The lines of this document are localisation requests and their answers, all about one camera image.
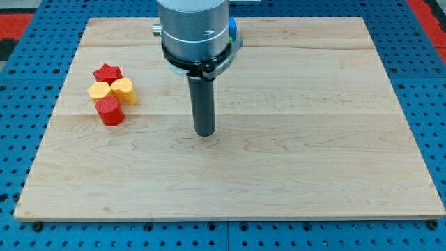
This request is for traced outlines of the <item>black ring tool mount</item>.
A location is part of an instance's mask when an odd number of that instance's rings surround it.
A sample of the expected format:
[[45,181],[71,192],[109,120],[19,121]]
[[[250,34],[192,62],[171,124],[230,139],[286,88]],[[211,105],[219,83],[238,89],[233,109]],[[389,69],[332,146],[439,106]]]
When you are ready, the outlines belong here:
[[206,61],[186,61],[179,59],[167,50],[164,43],[161,46],[163,56],[172,71],[186,77],[196,77],[206,81],[213,81],[218,75],[229,68],[236,57],[236,53],[243,46],[243,39],[238,38],[232,44],[228,43],[223,52]]

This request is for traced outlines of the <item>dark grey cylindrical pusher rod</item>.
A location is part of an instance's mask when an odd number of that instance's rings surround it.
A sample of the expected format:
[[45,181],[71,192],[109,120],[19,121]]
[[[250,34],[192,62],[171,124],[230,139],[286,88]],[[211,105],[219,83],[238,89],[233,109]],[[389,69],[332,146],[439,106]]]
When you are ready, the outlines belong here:
[[196,134],[207,137],[215,131],[213,81],[188,77],[192,116]]

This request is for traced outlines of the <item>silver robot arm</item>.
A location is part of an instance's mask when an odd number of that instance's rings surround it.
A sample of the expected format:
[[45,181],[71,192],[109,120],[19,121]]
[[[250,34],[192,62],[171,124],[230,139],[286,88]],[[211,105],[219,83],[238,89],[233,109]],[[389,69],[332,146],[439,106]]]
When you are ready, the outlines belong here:
[[157,0],[164,58],[187,76],[194,129],[207,137],[215,131],[213,82],[243,46],[229,17],[227,0]]

